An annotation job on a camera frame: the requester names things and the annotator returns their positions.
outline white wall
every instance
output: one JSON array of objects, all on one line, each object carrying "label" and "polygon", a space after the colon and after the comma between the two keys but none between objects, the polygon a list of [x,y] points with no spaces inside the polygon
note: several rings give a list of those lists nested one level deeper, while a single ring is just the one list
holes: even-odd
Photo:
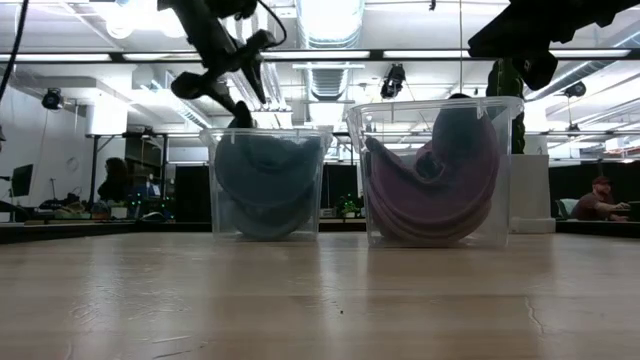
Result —
[{"label": "white wall", "polygon": [[[90,141],[85,139],[86,121],[74,113],[45,110],[40,99],[8,87],[0,104],[0,123],[7,138],[0,152],[0,175],[11,176],[13,169],[34,164],[31,194],[16,200],[23,206],[38,206],[53,198],[50,178],[56,179],[56,197],[65,198],[75,188],[82,189],[82,198],[89,196],[87,188],[91,163]],[[74,171],[67,162],[75,158]],[[0,181],[0,198],[8,197],[9,183]],[[6,221],[0,214],[0,221]]]}]

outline woman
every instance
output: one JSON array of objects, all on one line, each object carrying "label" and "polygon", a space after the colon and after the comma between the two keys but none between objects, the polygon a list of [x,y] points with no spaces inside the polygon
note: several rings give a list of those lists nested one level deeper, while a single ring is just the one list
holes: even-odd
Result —
[{"label": "woman", "polygon": [[129,175],[127,164],[120,158],[110,158],[105,165],[107,179],[98,188],[98,195],[102,201],[120,202],[127,199],[129,194]]}]

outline air duct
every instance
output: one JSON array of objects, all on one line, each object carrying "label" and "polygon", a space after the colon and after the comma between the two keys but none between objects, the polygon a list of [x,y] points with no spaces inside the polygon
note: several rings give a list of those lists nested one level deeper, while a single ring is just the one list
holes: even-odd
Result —
[{"label": "air duct", "polygon": [[[615,44],[614,48],[637,48],[640,47],[640,32],[626,38],[625,40]],[[536,101],[552,95],[562,89],[565,89],[589,75],[612,65],[616,60],[605,61],[587,61],[568,71],[559,78],[553,80],[550,85],[538,91],[527,94],[527,101]]]},{"label": "air duct", "polygon": [[[298,33],[306,49],[357,48],[364,0],[296,0]],[[348,69],[310,69],[307,84],[313,97],[336,101],[344,94]]]}]

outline desk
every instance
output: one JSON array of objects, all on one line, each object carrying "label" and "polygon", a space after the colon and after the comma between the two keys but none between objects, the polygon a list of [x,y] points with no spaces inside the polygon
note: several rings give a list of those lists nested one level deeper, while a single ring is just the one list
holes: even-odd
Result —
[{"label": "desk", "polygon": [[504,251],[129,234],[0,251],[6,359],[635,359],[640,246]]}]

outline ceiling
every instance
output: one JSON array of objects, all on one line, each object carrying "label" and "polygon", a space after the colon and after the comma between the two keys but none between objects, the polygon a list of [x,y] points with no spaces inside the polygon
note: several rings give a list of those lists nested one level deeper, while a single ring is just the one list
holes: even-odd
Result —
[{"label": "ceiling", "polygon": [[[13,44],[17,1],[0,0],[0,52],[8,52]],[[125,39],[110,36],[107,23],[102,16],[96,16],[91,5],[78,4],[38,4],[32,1],[21,51],[23,52],[113,52],[113,51],[174,51],[192,50],[184,37],[167,37],[160,29],[146,25],[145,29],[135,30]],[[302,48],[297,31],[294,0],[272,0],[272,7],[281,15],[289,34],[281,49]],[[507,0],[463,0],[462,23],[460,23],[460,3],[458,1],[439,0],[436,11],[428,11],[430,1],[394,1],[366,0],[362,19],[359,47],[366,49],[459,49],[465,48],[468,39],[489,23],[508,4]],[[553,44],[554,48],[610,48],[621,40],[640,32],[640,9],[629,9],[618,14],[614,23],[606,28],[595,25],[579,30],[573,41],[567,44]],[[269,20],[268,28],[279,38],[282,34],[274,21]],[[385,62],[366,62],[362,69],[351,70],[347,104],[349,107],[381,101],[379,87],[381,78],[386,75],[391,64]],[[581,62],[561,62],[556,73],[560,77]],[[279,84],[287,105],[293,112],[293,124],[303,124],[310,120],[309,96],[305,86],[305,73],[293,68],[292,63],[277,63]],[[582,122],[582,130],[605,130],[623,127],[634,129],[640,121],[640,111],[634,101],[640,98],[640,64],[637,62],[617,62],[591,75],[582,81],[588,92],[580,99],[572,99],[567,106],[565,97],[549,96],[527,104],[526,124],[529,130],[564,130],[572,121]],[[486,78],[491,70],[491,62],[429,61],[406,62],[407,81],[405,89],[395,101],[423,101],[444,99],[459,89],[474,95],[484,94]],[[195,64],[101,64],[101,65],[19,65],[13,79],[14,86],[26,87],[37,93],[38,81],[42,78],[91,77],[118,91],[132,104],[129,121],[154,126],[183,130],[184,119],[163,99],[154,98],[137,84],[137,77],[151,76],[163,78],[170,71],[180,74],[183,71],[202,72]],[[81,89],[69,89],[70,93],[83,103],[90,103],[92,89],[87,89],[83,98]],[[624,111],[615,113],[621,104],[630,103]],[[214,125],[229,121],[228,114],[210,100],[199,100],[187,104],[197,114],[205,117]],[[590,120],[594,114],[604,116],[597,121]],[[329,119],[335,121],[335,129],[345,130],[338,115],[327,112]],[[592,148],[602,144],[608,137],[579,139],[566,145],[557,146],[568,139],[552,137],[549,139],[552,152],[562,153],[566,148]]]}]

